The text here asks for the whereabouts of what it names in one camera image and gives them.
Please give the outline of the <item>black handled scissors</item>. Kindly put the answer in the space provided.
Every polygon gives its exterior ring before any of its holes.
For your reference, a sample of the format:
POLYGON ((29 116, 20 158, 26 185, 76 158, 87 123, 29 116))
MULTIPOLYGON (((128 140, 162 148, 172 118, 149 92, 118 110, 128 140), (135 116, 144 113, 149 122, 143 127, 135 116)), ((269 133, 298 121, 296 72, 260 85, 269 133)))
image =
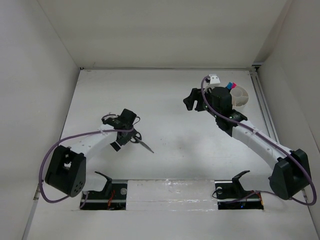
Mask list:
POLYGON ((146 143, 144 143, 142 141, 142 135, 137 132, 131 139, 130 139, 130 142, 131 143, 134 143, 134 144, 140 144, 141 146, 143 146, 145 149, 147 149, 149 152, 151 153, 155 153, 146 143))

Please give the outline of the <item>blue cap black highlighter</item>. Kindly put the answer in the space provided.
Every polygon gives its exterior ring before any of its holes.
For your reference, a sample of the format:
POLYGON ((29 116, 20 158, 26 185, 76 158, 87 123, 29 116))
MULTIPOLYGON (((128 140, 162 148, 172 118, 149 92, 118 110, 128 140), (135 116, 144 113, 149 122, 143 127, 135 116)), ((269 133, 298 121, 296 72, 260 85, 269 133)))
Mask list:
POLYGON ((227 89, 231 90, 233 88, 233 83, 232 82, 229 82, 226 86, 227 89))

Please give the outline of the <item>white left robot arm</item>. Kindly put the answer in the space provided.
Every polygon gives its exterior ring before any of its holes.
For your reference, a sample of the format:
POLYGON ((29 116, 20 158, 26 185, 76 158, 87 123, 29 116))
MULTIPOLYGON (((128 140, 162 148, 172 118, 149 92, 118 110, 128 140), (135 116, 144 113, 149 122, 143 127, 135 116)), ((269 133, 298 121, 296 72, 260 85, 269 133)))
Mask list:
POLYGON ((52 155, 44 181, 70 198, 80 193, 95 192, 100 198, 107 198, 112 191, 112 179, 95 171, 87 173, 89 160, 104 147, 110 145, 119 151, 136 135, 134 122, 137 115, 124 109, 120 115, 108 114, 101 121, 99 130, 82 133, 81 141, 64 146, 61 142, 49 151, 52 155))

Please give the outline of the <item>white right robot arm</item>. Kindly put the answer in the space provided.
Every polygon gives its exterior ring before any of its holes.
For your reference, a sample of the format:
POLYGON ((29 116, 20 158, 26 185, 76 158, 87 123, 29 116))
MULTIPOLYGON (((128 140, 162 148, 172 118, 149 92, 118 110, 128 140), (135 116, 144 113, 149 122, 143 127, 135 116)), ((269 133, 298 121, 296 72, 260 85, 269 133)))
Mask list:
POLYGON ((260 156, 272 169, 269 185, 281 199, 289 200, 310 184, 307 154, 301 149, 293 151, 278 144, 254 127, 245 115, 233 109, 228 88, 214 87, 207 91, 193 88, 183 103, 189 111, 210 113, 222 131, 260 156))

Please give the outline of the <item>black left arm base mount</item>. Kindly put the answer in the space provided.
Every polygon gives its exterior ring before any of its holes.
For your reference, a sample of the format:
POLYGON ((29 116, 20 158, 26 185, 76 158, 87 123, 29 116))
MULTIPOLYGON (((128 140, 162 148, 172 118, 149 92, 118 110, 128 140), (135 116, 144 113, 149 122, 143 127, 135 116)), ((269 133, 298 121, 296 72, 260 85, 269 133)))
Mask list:
POLYGON ((86 176, 79 209, 87 211, 124 211, 127 204, 127 193, 127 180, 113 180, 111 177, 96 171, 86 176))

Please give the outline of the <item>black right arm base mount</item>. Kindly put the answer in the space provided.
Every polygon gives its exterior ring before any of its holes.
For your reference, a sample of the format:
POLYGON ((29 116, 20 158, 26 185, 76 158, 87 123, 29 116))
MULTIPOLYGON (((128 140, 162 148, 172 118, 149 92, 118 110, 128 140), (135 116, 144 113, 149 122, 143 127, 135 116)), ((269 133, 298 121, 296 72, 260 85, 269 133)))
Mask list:
POLYGON ((254 190, 245 190, 240 178, 249 173, 242 171, 231 180, 215 180, 212 198, 217 200, 218 210, 264 210, 262 196, 254 190))

